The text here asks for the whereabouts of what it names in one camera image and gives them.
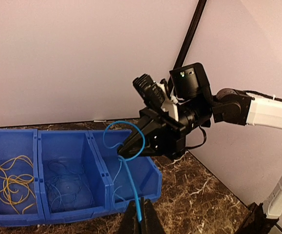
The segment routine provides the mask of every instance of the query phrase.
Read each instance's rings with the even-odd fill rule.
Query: brown marble surface
[[[16,128],[102,130],[107,122],[50,124]],[[130,128],[115,125],[111,129]],[[177,161],[153,157],[163,174],[162,195],[154,204],[168,234],[233,234],[248,213],[239,199],[191,153]],[[113,234],[122,214],[62,225],[0,228],[0,234]]]

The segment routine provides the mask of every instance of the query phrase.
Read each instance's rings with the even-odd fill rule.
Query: blue cable
[[[138,219],[138,221],[140,223],[142,221],[142,212],[141,212],[140,201],[139,201],[137,190],[136,190],[136,187],[135,187],[135,184],[134,184],[131,172],[130,172],[129,167],[127,165],[127,162],[135,159],[136,157],[138,157],[143,152],[143,150],[145,148],[145,143],[146,143],[145,136],[142,133],[142,131],[133,123],[130,123],[130,122],[127,122],[127,121],[123,121],[123,120],[119,120],[119,121],[113,122],[113,123],[111,123],[110,125],[107,126],[107,128],[105,129],[105,131],[103,133],[103,144],[108,149],[113,149],[113,148],[118,147],[119,145],[123,145],[123,143],[117,143],[114,146],[107,146],[106,143],[105,143],[105,133],[109,130],[109,128],[111,126],[113,126],[114,124],[118,124],[118,123],[124,123],[124,124],[131,125],[132,127],[134,127],[140,133],[140,135],[142,136],[142,139],[143,139],[143,144],[142,144],[142,147],[141,147],[140,151],[137,154],[135,154],[133,157],[125,159],[122,156],[118,155],[120,163],[124,164],[124,166],[126,168],[126,171],[127,171],[127,174],[128,174],[128,178],[129,178],[129,181],[130,181],[130,184],[131,184],[131,187],[132,187],[132,190],[133,190],[133,194],[134,194],[137,219]],[[120,172],[120,169],[121,169],[121,165],[120,165],[119,171],[118,171],[117,175],[115,176],[115,178],[118,176],[118,174]]]
[[[132,178],[132,175],[131,175],[131,172],[129,170],[129,167],[127,165],[126,160],[122,156],[120,156],[120,155],[118,155],[118,157],[119,157],[119,159],[122,160],[123,165],[125,166],[125,168],[127,170],[128,178],[129,178],[129,181],[130,181],[133,193],[134,193],[137,219],[138,219],[138,221],[140,223],[142,221],[142,212],[141,212],[140,201],[139,201],[139,197],[137,195],[137,190],[136,190],[135,184],[134,184],[134,181],[133,181],[133,178]]]
[[[115,191],[113,192],[113,197],[112,197],[112,202],[113,202],[113,205],[115,205],[115,201],[114,201],[114,196],[117,196],[119,199],[121,199],[122,201],[126,201],[123,197],[119,196],[116,194],[116,191],[118,189],[122,188],[122,186],[119,186],[118,188],[115,189]]]
[[[55,170],[51,169],[51,167],[50,167],[50,164],[54,164],[54,163],[56,163],[58,165],[62,165],[64,167],[64,169],[65,169],[65,172],[68,172],[70,174],[58,174]],[[52,207],[54,206],[54,203],[56,201],[59,202],[58,207],[55,209],[56,212],[57,212],[58,209],[60,209],[61,205],[63,205],[63,211],[65,211],[65,204],[70,204],[70,203],[75,202],[76,198],[77,198],[77,195],[79,194],[79,192],[82,189],[82,183],[85,185],[85,187],[88,189],[89,193],[91,194],[91,201],[90,201],[90,205],[89,205],[89,207],[91,207],[91,205],[93,203],[92,192],[89,189],[88,185],[84,181],[81,180],[81,175],[84,174],[84,167],[83,167],[83,165],[81,165],[81,167],[82,167],[82,172],[81,173],[76,173],[76,172],[73,172],[73,171],[69,170],[68,167],[64,163],[62,163],[60,161],[50,161],[48,163],[48,167],[49,167],[50,171],[52,171],[52,172],[54,172],[56,174],[55,176],[53,176],[51,179],[49,179],[46,182],[47,194],[48,194],[49,202],[50,202],[50,196],[54,197],[54,199],[52,200],[52,203],[50,205],[50,212],[53,212],[53,208]],[[59,191],[59,189],[57,188],[57,185],[62,183],[62,181],[69,182],[69,183],[75,183],[79,187],[78,187],[78,189],[77,189],[77,191],[75,193],[62,194]],[[72,196],[74,198],[72,200],[70,200],[70,201],[63,201],[62,198],[66,197],[66,196]]]
[[[140,135],[142,136],[143,144],[142,144],[142,147],[141,147],[140,151],[137,152],[137,154],[134,155],[133,157],[130,157],[130,158],[125,159],[125,161],[131,161],[131,160],[135,159],[136,157],[138,157],[138,156],[143,152],[143,150],[144,150],[144,148],[145,148],[145,143],[146,143],[145,136],[144,136],[144,134],[142,133],[142,131],[141,131],[135,124],[130,123],[130,122],[127,122],[127,121],[123,121],[123,120],[116,121],[116,122],[111,123],[110,125],[108,125],[107,128],[105,129],[104,133],[103,133],[103,144],[104,144],[104,146],[105,146],[106,148],[108,148],[108,149],[113,149],[113,148],[116,148],[116,147],[118,147],[119,145],[122,145],[122,144],[123,144],[123,143],[117,143],[117,144],[115,144],[114,146],[111,146],[111,147],[110,147],[110,146],[107,146],[106,143],[105,143],[105,133],[109,130],[109,128],[110,128],[111,126],[113,126],[114,124],[118,124],[118,123],[125,123],[125,124],[128,124],[128,125],[131,125],[131,126],[134,127],[134,128],[140,133]]]

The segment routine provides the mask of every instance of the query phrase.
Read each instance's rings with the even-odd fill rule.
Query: bin compartment
[[[6,161],[18,157],[26,156],[33,163],[33,168],[23,160],[12,160],[9,163],[6,163],[3,168],[6,170],[7,177],[15,178],[15,176],[20,176],[22,174],[29,174],[33,176],[33,182],[29,183],[28,186],[31,191],[36,196],[36,199],[32,194],[29,194],[28,198],[18,205],[14,205],[19,214],[12,208],[11,205],[5,204],[0,200],[0,226],[4,227],[15,227],[15,226],[29,226],[36,225],[44,222],[44,214],[42,210],[40,192],[39,192],[39,183],[38,183],[38,160],[37,160],[37,130],[0,130],[0,165]],[[23,176],[22,179],[29,180],[31,177]],[[0,191],[3,189],[4,179],[0,178]],[[21,197],[26,197],[28,189],[19,184],[12,184],[10,182],[10,191],[18,192],[9,192],[13,202],[20,201]],[[0,194],[0,197],[7,201],[4,198],[3,193]],[[24,211],[22,210],[31,205],[29,209]]]
[[[123,164],[117,175],[120,168],[117,149],[108,149],[104,146],[103,132],[89,131],[95,150],[101,160],[101,165],[109,175],[107,178],[111,185],[111,213],[125,212],[129,202],[134,200],[133,191]],[[105,134],[105,143],[107,146],[113,146],[119,142],[123,142],[130,133],[130,130],[108,131]],[[152,202],[157,201],[161,195],[162,174],[152,159],[150,157],[139,156],[132,161],[128,161],[127,164],[138,195],[145,197],[145,199],[150,199]]]
[[[39,131],[38,160],[46,223],[109,213],[108,180],[88,131]]]

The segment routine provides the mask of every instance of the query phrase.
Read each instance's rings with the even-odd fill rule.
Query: yellow cable
[[[9,159],[6,162],[4,162],[3,164],[1,164],[0,165],[0,172],[2,172],[4,176],[0,175],[0,178],[3,179],[3,189],[0,190],[0,200],[4,204],[10,205],[13,208],[13,210],[15,210],[15,212],[17,214],[20,214],[19,211],[15,208],[15,205],[19,205],[19,204],[25,202],[28,199],[30,194],[34,197],[35,200],[36,200],[36,196],[35,196],[35,194],[33,193],[33,191],[29,187],[29,184],[34,182],[34,177],[32,175],[30,175],[30,174],[21,174],[19,176],[17,176],[17,175],[7,176],[6,171],[12,169],[14,164],[15,164],[15,162],[17,160],[22,160],[22,161],[26,162],[32,168],[34,167],[32,161],[30,160],[30,158],[25,156],[25,155],[20,155],[18,157]],[[3,166],[5,166],[9,162],[12,162],[11,166],[9,166],[8,168],[3,168]],[[13,201],[12,197],[11,197],[11,194],[17,194],[19,192],[19,190],[18,189],[15,190],[15,191],[12,190],[10,188],[11,184],[18,184],[18,185],[20,185],[22,187],[25,187],[27,189],[27,195],[25,197],[23,197],[23,195],[21,195],[19,201]],[[22,210],[22,214],[24,214],[24,212],[27,209],[31,208],[34,205],[35,205],[35,202],[33,204],[30,204],[29,206],[25,207]]]

